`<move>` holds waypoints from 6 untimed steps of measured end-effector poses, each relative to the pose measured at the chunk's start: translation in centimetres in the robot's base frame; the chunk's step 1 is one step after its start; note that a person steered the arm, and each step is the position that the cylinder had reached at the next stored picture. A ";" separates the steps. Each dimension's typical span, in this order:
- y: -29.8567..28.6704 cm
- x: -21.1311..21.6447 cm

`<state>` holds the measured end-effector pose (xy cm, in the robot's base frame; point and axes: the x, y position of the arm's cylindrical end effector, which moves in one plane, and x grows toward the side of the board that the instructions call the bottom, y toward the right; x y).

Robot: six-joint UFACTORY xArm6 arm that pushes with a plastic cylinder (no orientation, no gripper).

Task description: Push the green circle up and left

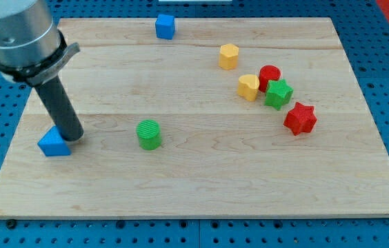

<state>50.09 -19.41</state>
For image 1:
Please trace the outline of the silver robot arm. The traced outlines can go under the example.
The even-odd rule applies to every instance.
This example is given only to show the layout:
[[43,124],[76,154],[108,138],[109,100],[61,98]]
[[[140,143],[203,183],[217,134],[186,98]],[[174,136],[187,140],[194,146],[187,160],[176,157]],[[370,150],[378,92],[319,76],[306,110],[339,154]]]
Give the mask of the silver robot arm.
[[47,83],[79,51],[66,43],[44,0],[0,0],[0,72],[7,80]]

